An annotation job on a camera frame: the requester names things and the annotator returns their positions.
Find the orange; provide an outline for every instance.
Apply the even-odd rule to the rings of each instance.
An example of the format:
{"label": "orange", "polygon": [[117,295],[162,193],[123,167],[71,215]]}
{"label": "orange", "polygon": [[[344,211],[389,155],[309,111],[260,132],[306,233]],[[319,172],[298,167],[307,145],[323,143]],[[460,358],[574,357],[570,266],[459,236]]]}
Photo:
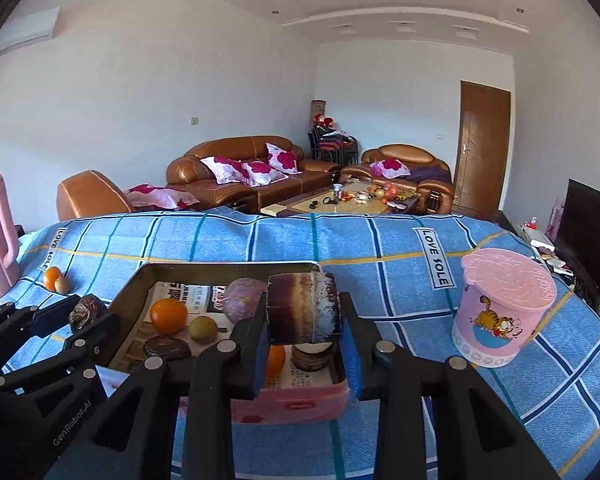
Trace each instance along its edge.
{"label": "orange", "polygon": [[280,375],[285,366],[286,352],[284,346],[270,346],[269,359],[267,359],[267,371],[265,377],[267,383],[272,383]]}
{"label": "orange", "polygon": [[173,334],[187,324],[187,307],[172,298],[156,301],[149,314],[152,325],[160,334]]}
{"label": "orange", "polygon": [[62,276],[62,270],[57,267],[49,267],[42,276],[42,284],[46,290],[56,291],[56,280]]}

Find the pink lid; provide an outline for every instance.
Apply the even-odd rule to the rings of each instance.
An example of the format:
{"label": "pink lid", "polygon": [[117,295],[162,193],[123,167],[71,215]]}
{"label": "pink lid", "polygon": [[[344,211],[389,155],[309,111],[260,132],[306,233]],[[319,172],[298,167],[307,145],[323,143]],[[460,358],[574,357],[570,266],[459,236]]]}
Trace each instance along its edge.
{"label": "pink lid", "polygon": [[462,258],[464,282],[513,309],[547,308],[557,294],[554,279],[540,264],[506,249],[480,249]]}

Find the newspaper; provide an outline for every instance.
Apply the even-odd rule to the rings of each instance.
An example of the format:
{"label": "newspaper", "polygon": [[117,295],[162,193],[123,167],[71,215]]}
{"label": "newspaper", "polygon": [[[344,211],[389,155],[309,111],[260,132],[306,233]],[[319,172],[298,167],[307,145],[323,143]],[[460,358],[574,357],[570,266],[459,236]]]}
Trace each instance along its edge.
{"label": "newspaper", "polygon": [[[200,352],[215,345],[222,339],[229,339],[231,330],[234,328],[227,319],[222,310],[222,301],[224,300],[224,285],[187,285],[185,283],[157,282],[149,289],[144,309],[140,315],[139,321],[132,329],[127,341],[123,344],[127,346],[120,363],[115,366],[116,370],[121,372],[131,372],[136,366],[144,362],[146,354],[144,353],[144,343],[152,337],[158,335],[151,323],[150,309],[152,304],[164,298],[173,298],[181,301],[187,307],[187,326],[196,316],[201,314],[209,316],[218,325],[218,337],[213,343],[201,345],[189,337],[189,331],[185,327],[174,337],[182,339],[189,345],[192,355],[199,355]],[[303,372],[296,368],[291,360],[291,346],[285,346],[286,360],[280,375],[275,381],[265,384],[265,388],[305,388],[308,386],[330,386],[334,383],[328,367],[317,372]]]}

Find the white pillow with red flowers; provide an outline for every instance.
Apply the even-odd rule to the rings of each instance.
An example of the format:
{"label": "white pillow with red flowers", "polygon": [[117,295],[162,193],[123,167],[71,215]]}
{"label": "white pillow with red flowers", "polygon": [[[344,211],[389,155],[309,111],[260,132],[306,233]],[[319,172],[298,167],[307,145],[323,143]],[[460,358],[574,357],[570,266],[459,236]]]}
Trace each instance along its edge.
{"label": "white pillow with red flowers", "polygon": [[126,199],[133,207],[150,207],[157,210],[180,210],[200,202],[191,193],[167,187],[154,187],[141,184],[129,189]]}
{"label": "white pillow with red flowers", "polygon": [[289,175],[300,173],[298,171],[298,158],[294,152],[288,152],[268,142],[267,151],[269,152],[268,162],[272,168]]}
{"label": "white pillow with red flowers", "polygon": [[408,176],[411,174],[409,168],[397,158],[378,160],[377,162],[371,163],[369,167],[375,176],[384,176],[385,178],[397,178],[399,176]]}
{"label": "white pillow with red flowers", "polygon": [[259,160],[243,162],[242,167],[249,175],[250,187],[266,186],[267,184],[273,184],[274,182],[288,178],[281,171]]}
{"label": "white pillow with red flowers", "polygon": [[201,158],[200,162],[211,170],[218,184],[228,184],[230,182],[249,183],[249,173],[237,160],[225,156],[208,156]]}

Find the air conditioner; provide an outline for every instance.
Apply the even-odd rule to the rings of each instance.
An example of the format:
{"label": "air conditioner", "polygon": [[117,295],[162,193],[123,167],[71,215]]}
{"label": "air conditioner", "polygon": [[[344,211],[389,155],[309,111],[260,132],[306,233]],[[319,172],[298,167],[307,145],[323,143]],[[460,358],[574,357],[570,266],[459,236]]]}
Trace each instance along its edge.
{"label": "air conditioner", "polygon": [[8,19],[0,29],[0,54],[7,49],[50,40],[59,12],[60,7],[55,7]]}

